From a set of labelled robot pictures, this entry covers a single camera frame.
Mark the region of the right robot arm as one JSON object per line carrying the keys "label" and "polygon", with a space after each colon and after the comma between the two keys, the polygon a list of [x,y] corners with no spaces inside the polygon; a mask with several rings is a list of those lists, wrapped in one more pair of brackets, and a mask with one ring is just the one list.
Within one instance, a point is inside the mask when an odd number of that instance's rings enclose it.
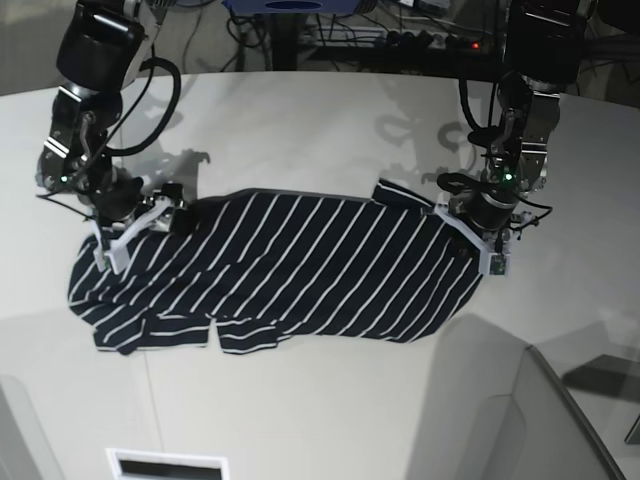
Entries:
{"label": "right robot arm", "polygon": [[[151,146],[165,130],[181,95],[177,66],[155,53],[154,43],[171,1],[79,1],[63,36],[56,67],[63,76],[52,105],[51,127],[38,160],[36,183],[43,199],[74,194],[99,227],[130,226],[183,233],[192,216],[180,184],[146,194],[144,181],[114,159]],[[122,92],[138,74],[162,69],[172,93],[154,130],[138,144],[113,148],[110,141],[132,114]]]}

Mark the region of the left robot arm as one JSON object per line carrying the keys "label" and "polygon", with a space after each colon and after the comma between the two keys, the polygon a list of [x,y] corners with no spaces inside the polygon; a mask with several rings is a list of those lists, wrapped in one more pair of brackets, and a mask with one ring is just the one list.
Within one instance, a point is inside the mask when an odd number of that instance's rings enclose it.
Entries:
{"label": "left robot arm", "polygon": [[469,140],[485,151],[485,166],[471,177],[442,173],[446,205],[435,213],[479,254],[480,272],[505,274],[514,233],[541,221],[516,213],[547,180],[548,143],[560,119],[560,95],[575,82],[592,1],[510,1],[501,42],[502,109],[495,126],[473,126]]}

